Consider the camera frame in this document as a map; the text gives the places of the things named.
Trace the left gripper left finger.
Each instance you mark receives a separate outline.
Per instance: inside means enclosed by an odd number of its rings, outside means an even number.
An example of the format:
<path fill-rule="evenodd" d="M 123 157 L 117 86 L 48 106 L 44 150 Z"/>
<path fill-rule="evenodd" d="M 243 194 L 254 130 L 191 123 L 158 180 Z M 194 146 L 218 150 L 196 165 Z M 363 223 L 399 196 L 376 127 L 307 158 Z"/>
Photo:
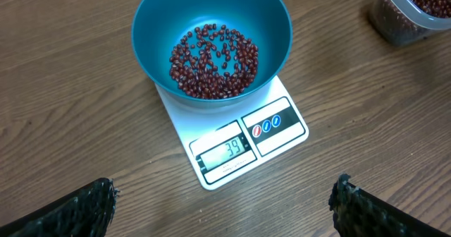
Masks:
<path fill-rule="evenodd" d="M 118 189 L 99 178 L 64 197 L 1 227 L 2 236 L 105 236 L 115 211 Z"/>

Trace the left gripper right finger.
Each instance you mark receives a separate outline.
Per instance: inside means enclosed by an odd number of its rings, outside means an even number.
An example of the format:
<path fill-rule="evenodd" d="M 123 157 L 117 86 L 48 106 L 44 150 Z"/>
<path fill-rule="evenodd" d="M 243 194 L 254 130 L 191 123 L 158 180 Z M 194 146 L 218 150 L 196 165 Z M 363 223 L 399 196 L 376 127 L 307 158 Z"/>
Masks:
<path fill-rule="evenodd" d="M 350 183 L 342 174 L 328 200 L 341 237 L 450 237 Z"/>

